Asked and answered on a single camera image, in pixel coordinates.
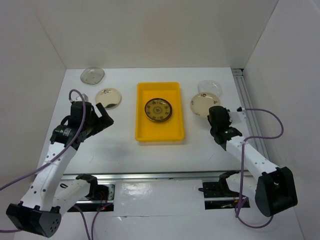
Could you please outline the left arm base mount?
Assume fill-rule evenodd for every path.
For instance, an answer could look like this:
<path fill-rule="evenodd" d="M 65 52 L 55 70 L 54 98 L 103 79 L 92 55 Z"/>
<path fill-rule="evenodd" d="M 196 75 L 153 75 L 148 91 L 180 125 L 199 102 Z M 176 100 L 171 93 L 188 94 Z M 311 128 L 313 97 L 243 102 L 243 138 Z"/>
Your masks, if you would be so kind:
<path fill-rule="evenodd" d="M 83 212 L 113 212 L 114 211 L 114 184 L 98 183 L 97 177 L 89 174 L 79 174 L 76 180 L 84 180 L 90 184 L 89 192 L 75 203 Z"/>

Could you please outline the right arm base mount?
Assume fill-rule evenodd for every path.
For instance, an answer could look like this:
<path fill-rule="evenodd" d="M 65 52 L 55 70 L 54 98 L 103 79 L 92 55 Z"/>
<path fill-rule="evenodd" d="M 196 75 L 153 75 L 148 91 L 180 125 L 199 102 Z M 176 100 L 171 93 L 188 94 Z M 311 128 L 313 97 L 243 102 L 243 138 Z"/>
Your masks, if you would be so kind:
<path fill-rule="evenodd" d="M 227 179 L 238 171 L 227 171 L 222 173 L 217 181 L 202 183 L 198 191 L 203 193 L 204 207 L 206 210 L 234 209 L 239 202 L 239 193 L 230 190 Z"/>

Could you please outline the yellow ornate plate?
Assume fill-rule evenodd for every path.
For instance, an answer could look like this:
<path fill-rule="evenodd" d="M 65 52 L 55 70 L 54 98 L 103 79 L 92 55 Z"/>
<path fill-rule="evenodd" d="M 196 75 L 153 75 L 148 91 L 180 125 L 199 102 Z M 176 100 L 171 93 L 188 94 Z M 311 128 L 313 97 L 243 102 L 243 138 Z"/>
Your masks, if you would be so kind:
<path fill-rule="evenodd" d="M 145 104 L 144 112 L 149 120 L 155 123 L 163 123 L 171 118 L 173 108 L 167 100 L 163 98 L 153 98 Z"/>

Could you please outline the smoky clear glass plate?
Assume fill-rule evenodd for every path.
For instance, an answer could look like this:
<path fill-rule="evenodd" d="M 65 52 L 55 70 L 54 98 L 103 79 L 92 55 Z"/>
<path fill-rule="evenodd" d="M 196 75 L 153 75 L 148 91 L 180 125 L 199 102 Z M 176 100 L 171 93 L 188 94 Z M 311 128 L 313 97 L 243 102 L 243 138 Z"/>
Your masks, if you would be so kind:
<path fill-rule="evenodd" d="M 86 68 L 80 75 L 80 80 L 88 85 L 96 85 L 102 81 L 105 71 L 99 67 Z"/>

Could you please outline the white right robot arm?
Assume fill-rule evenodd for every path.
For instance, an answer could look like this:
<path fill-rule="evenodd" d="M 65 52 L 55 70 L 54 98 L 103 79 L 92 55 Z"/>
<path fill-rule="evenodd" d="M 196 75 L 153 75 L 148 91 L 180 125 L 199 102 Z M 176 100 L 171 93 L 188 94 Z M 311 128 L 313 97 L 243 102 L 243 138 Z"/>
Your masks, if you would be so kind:
<path fill-rule="evenodd" d="M 222 175 L 218 190 L 223 196 L 233 192 L 254 200 L 259 211 L 271 217 L 298 204 L 292 171 L 279 167 L 249 144 L 251 136 L 244 137 L 232 127 L 230 112 L 223 106 L 212 106 L 207 116 L 214 141 L 240 161 L 240 171 Z"/>

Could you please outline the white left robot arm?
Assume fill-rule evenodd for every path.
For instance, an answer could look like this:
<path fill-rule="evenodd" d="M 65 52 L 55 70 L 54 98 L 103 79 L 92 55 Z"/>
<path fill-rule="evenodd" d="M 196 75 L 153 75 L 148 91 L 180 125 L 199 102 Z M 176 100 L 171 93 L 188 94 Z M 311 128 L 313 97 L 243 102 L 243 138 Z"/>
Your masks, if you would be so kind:
<path fill-rule="evenodd" d="M 50 238 L 58 230 L 62 216 L 80 199 L 107 202 L 109 188 L 90 174 L 79 174 L 65 189 L 56 191 L 80 144 L 113 123 L 101 103 L 71 104 L 70 115 L 52 132 L 43 168 L 19 203 L 11 203 L 6 210 L 17 230 Z"/>

